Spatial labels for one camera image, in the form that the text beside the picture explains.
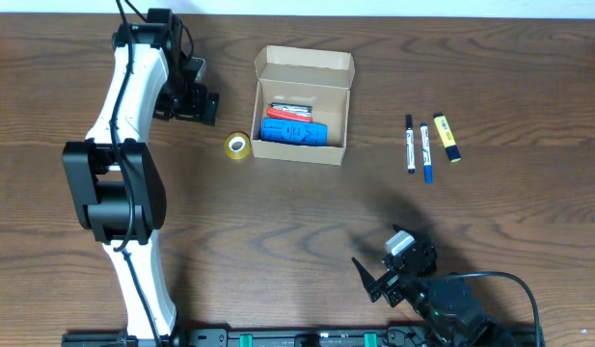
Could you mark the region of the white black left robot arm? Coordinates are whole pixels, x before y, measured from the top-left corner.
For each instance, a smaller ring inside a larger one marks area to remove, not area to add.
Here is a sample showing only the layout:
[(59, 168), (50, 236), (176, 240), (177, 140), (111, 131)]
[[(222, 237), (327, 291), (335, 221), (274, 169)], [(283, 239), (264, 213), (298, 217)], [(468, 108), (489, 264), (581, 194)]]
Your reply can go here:
[(118, 276), (127, 326), (70, 333), (64, 346), (187, 346), (158, 246), (167, 197), (149, 150), (153, 120), (213, 125), (219, 95), (202, 82), (203, 58), (183, 51), (192, 35), (170, 9), (124, 19), (112, 37), (115, 70), (86, 138), (66, 143), (63, 164), (82, 228), (92, 232)]

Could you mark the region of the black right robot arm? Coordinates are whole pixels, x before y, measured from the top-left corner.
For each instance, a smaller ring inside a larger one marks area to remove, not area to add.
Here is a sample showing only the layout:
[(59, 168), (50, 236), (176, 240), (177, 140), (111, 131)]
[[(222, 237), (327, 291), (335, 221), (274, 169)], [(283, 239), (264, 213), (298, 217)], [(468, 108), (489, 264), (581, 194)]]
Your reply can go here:
[(374, 278), (353, 258), (371, 302), (396, 307), (407, 302), (445, 346), (517, 346), (513, 334), (487, 314), (464, 280), (435, 276), (438, 254), (431, 237), (394, 226), (382, 259), (386, 272)]

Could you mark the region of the brown cardboard box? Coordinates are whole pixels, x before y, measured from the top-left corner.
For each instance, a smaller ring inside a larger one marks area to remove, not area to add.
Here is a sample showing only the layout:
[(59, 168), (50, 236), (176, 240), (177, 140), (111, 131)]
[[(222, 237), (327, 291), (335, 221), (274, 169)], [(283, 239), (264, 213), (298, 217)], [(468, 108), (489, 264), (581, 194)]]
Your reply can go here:
[[(268, 45), (255, 59), (257, 93), (250, 139), (256, 158), (340, 165), (347, 145), (350, 89), (355, 76), (351, 54)], [(323, 147), (288, 145), (260, 138), (272, 103), (312, 107), (311, 118), (328, 128)]]

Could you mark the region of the yellow tape roll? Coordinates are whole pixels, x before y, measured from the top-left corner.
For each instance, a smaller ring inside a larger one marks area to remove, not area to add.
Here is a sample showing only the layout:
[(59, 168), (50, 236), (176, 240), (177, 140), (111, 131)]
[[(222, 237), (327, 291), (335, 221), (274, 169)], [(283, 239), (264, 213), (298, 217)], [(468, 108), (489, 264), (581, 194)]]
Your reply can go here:
[(249, 136), (243, 132), (234, 132), (225, 140), (225, 153), (232, 160), (241, 160), (246, 158), (251, 152), (251, 143)]

